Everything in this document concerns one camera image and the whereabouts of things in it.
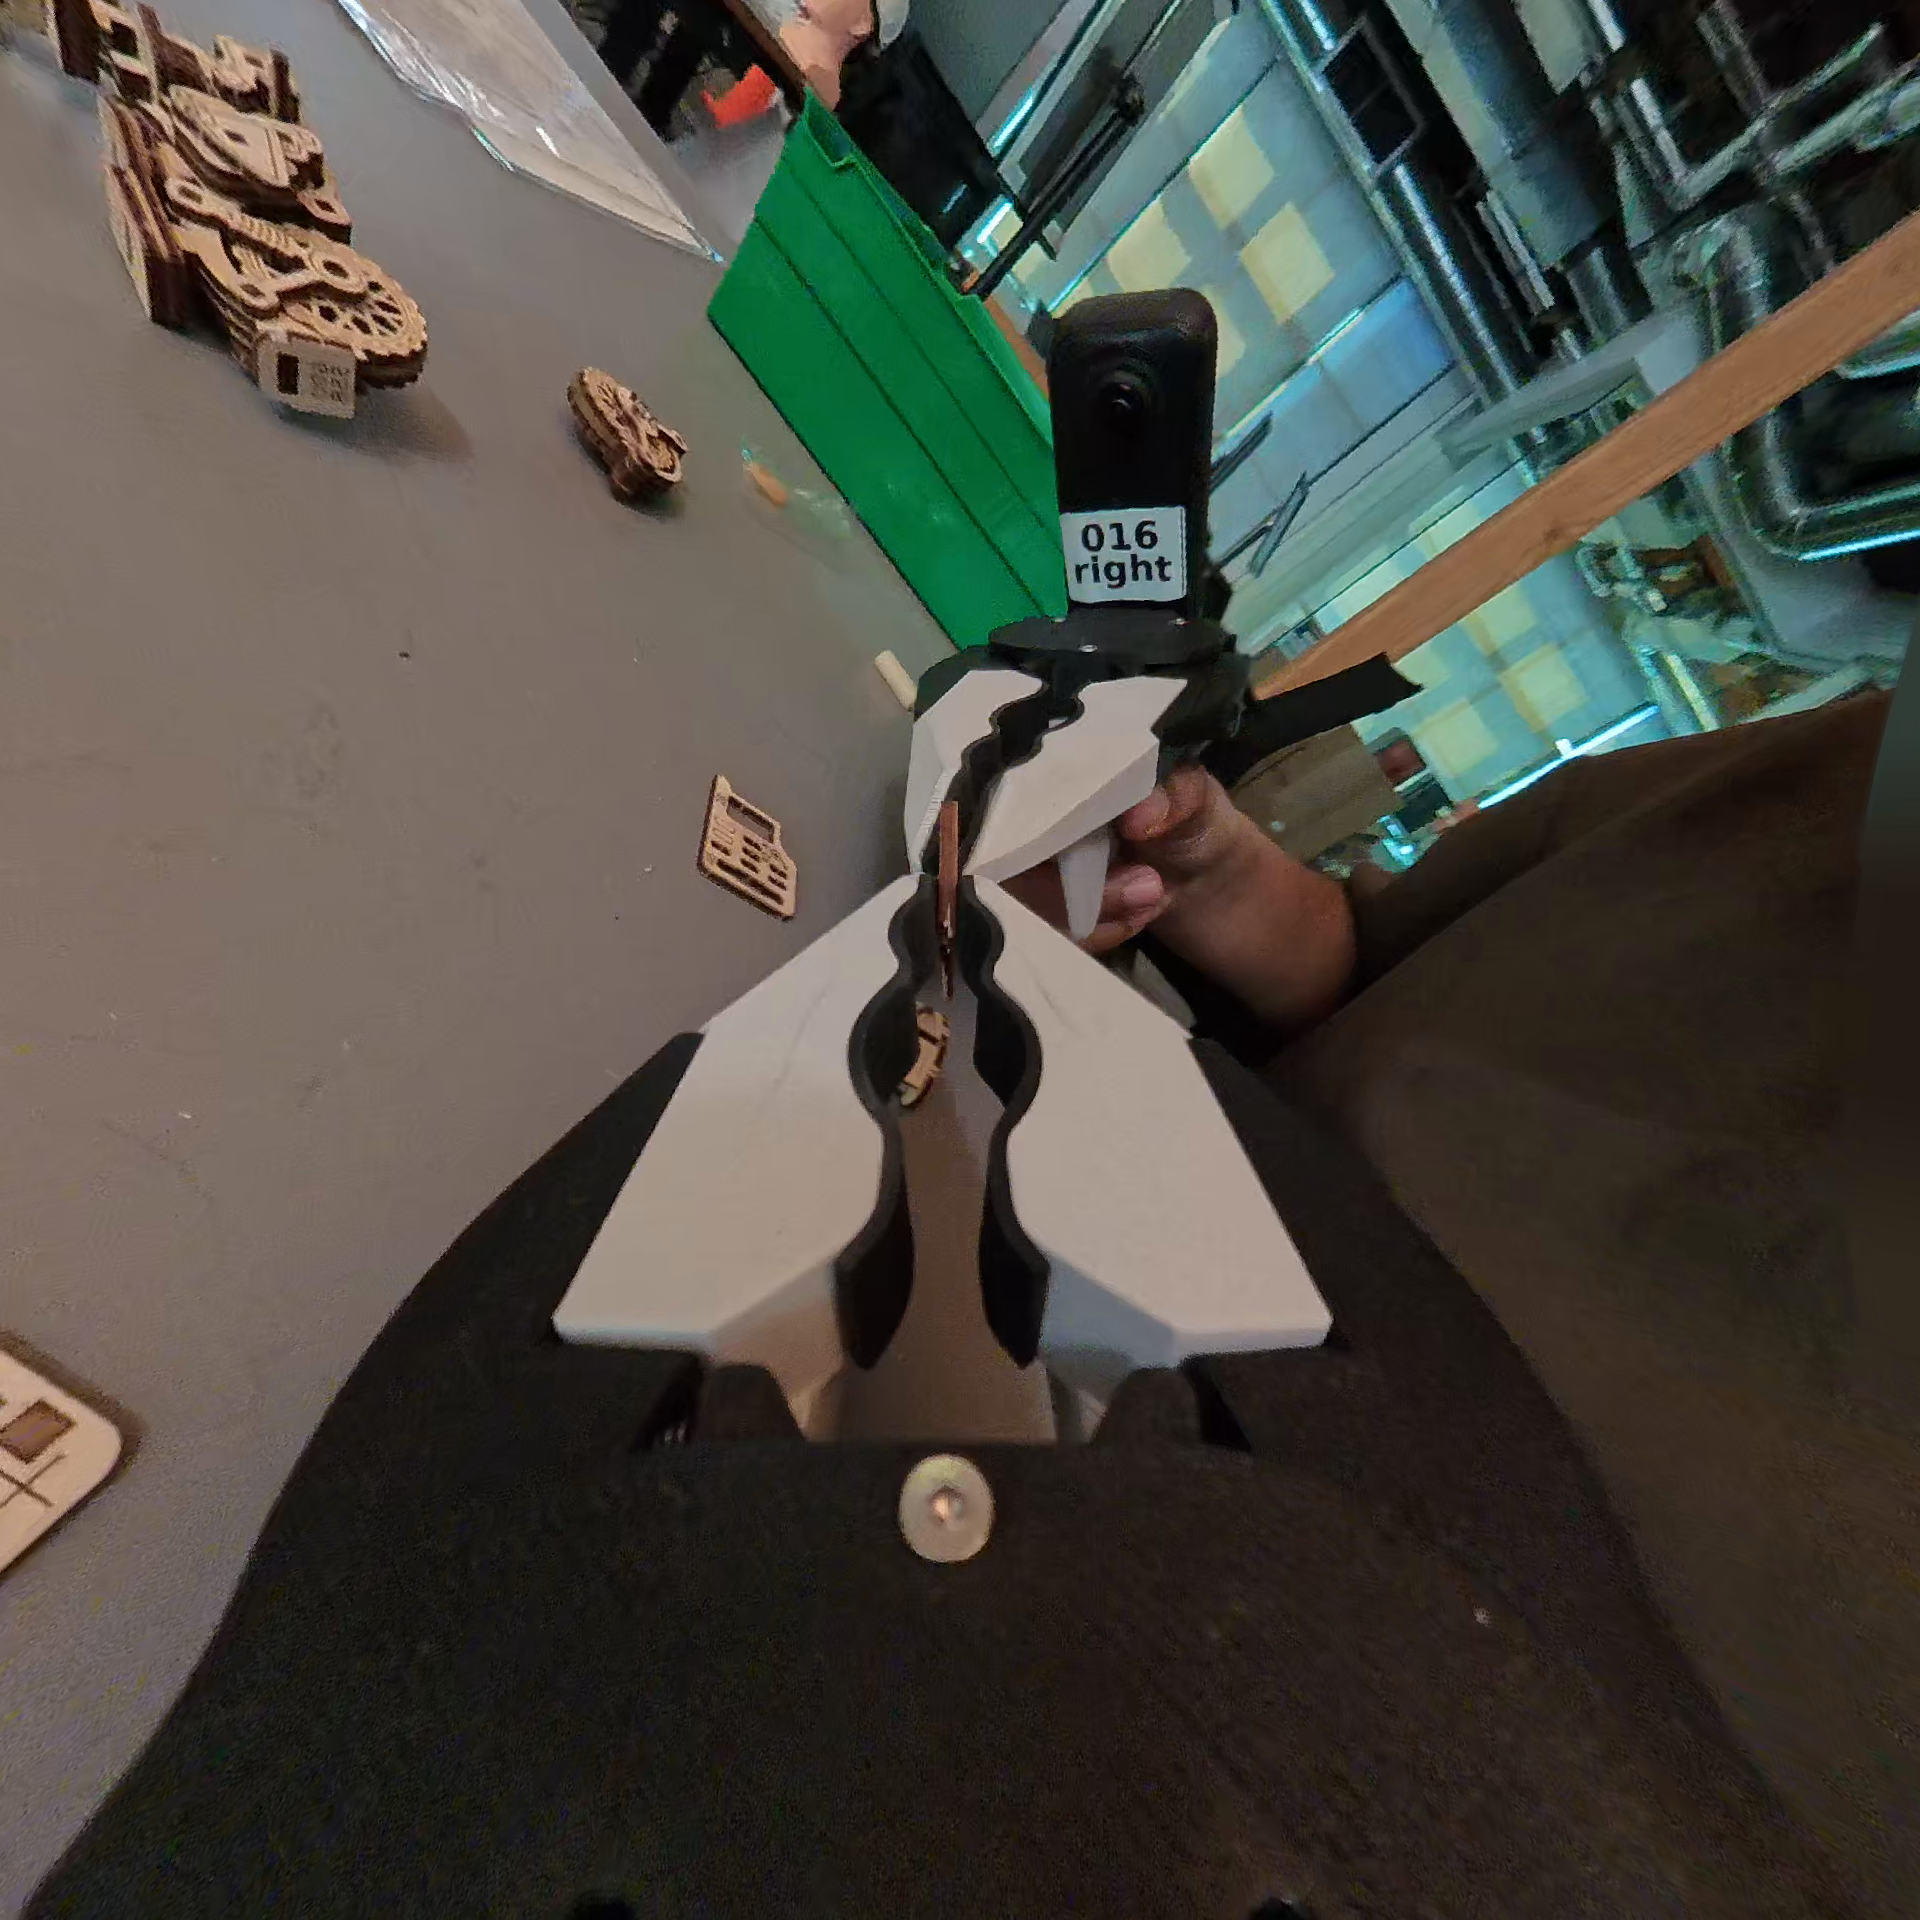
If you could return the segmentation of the person's right forearm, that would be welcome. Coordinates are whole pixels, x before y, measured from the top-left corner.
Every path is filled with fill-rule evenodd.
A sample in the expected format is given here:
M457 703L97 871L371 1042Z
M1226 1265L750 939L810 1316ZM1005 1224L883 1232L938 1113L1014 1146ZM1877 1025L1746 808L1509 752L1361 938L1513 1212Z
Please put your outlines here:
M1274 1056L1517 1340L1761 1775L1915 1915L1915 1363L1842 1219L1883 691L1586 760L1356 904Z

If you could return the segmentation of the clear plastic sheet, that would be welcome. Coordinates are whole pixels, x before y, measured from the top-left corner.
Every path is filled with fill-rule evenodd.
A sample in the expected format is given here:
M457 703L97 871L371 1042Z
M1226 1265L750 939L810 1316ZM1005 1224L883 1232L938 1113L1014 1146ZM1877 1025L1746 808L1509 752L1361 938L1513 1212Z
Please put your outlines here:
M522 2L342 2L391 74L449 108L511 175L718 262Z

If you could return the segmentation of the wooden beam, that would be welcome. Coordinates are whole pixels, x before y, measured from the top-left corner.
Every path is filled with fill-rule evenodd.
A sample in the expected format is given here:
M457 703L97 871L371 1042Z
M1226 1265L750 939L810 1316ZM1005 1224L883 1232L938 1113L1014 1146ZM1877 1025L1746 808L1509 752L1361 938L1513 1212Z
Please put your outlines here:
M1565 554L1625 503L1834 374L1915 306L1918 218L1908 216L1327 640L1254 684L1253 696L1276 699L1375 657L1401 660Z

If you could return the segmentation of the black tripod legs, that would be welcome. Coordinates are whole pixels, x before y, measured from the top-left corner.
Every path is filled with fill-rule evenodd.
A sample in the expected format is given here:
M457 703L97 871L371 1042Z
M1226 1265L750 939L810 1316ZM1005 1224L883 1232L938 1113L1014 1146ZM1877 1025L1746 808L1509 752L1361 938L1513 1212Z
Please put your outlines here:
M1098 179L1142 119L1142 86L1134 74L1121 72L1113 79L1105 113L1091 123L1068 159L1046 175L1044 186L1029 192L1021 224L998 248L988 268L967 280L957 280L956 290L982 304L990 303L1010 280L1021 256L1044 239L1046 228L1073 216L1069 204L1082 202L1098 186Z

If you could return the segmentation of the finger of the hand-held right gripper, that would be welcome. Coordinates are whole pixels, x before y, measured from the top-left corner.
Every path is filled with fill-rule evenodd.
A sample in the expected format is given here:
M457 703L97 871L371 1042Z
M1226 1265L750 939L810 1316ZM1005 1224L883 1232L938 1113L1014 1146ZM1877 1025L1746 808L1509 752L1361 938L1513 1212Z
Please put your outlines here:
M1041 679L1009 665L933 665L918 678L905 769L905 862L921 871L939 808L967 747L991 732L998 710L1041 694Z
M1107 831L1158 782L1164 679L1109 679L991 792L971 846L975 879L1014 879Z

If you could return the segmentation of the green plastic bin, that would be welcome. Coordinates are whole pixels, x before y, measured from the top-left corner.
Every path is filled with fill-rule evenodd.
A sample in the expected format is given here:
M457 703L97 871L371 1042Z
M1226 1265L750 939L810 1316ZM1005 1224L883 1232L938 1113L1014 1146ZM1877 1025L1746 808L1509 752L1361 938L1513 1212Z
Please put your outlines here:
M1042 388L815 98L708 321L956 647L1065 614Z

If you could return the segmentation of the large wooden model vehicle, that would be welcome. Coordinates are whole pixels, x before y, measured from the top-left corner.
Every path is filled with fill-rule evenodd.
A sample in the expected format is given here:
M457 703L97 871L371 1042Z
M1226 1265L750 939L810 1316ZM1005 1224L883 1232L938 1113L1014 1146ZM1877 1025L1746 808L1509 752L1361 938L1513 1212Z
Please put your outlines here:
M353 243L281 48L181 36L154 4L39 14L99 97L108 224L150 322L218 329L286 414L353 422L418 382L425 313Z

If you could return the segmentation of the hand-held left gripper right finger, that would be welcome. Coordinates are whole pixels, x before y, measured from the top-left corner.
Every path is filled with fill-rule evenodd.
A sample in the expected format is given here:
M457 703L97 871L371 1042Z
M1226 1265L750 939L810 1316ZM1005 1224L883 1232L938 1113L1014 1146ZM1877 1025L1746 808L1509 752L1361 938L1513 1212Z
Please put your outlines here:
M1105 1407L1140 1371L1322 1350L1333 1311L1186 1031L991 881L959 882L959 976L998 1102L975 1265L1010 1363Z

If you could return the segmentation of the wooden plate with slots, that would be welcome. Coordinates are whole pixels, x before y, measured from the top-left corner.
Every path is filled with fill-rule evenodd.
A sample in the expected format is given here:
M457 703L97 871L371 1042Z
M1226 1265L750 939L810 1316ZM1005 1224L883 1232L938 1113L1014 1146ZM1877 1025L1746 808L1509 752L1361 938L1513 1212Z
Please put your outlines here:
M777 922L798 918L799 868L779 822L724 776L713 776L708 787L698 874Z

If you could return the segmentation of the wooden gear wheel assembly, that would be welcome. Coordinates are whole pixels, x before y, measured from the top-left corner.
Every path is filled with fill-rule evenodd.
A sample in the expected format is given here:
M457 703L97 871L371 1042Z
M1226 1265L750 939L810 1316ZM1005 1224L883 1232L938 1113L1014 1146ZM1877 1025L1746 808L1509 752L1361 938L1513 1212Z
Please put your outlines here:
M666 496L683 478L687 446L646 403L601 368L583 368L567 385L575 438L621 500Z

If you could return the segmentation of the metal ventilation ducts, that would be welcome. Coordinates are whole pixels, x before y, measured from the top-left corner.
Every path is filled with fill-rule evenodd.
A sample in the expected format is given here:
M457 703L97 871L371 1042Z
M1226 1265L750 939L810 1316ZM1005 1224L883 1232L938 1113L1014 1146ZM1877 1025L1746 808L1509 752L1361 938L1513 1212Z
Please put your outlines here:
M1543 472L1558 424L1482 419L1667 299L1661 249L1721 206L1778 202L1831 266L1822 159L1906 86L1915 4L1278 2L1286 60L1478 395L1443 434Z

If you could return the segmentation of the person's right hand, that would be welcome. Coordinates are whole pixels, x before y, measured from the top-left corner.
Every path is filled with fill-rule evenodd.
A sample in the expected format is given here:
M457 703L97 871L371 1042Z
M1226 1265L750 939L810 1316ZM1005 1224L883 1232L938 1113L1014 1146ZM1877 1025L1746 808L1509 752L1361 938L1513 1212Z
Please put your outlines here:
M1113 835L1085 952L1150 934L1282 1036L1343 1001L1358 967L1348 894L1263 838L1205 769L1173 769Z

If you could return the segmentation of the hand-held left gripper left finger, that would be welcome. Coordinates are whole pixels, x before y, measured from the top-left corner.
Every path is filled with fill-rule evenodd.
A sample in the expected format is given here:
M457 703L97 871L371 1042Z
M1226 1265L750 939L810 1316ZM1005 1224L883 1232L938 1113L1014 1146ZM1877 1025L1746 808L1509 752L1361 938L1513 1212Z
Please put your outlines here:
M690 1038L553 1331L758 1368L833 1439L910 1302L901 1088L939 964L935 884L899 879Z

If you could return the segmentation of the grey desk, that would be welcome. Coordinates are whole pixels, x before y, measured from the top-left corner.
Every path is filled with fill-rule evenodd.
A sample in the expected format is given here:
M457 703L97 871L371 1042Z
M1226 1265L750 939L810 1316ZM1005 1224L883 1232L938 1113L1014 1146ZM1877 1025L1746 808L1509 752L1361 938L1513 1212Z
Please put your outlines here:
M549 1316L671 1038L866 900L942 650L794 452L716 268L502 172L335 4L274 42L423 380L277 414L147 322L94 97L4 60L4 1334L134 1428L4 1576L4 1914L1062 1915L1021 1708L931 1625L899 1447L646 1447L676 1355ZM567 387L685 446L621 500ZM698 874L713 776L799 910Z

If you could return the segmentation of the white wooden card piece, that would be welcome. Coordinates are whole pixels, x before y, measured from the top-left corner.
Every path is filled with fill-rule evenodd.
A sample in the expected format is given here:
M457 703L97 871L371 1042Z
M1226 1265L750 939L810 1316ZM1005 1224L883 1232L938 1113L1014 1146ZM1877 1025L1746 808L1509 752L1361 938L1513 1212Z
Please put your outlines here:
M3 1342L3 1570L30 1558L121 1468L127 1441L51 1363Z

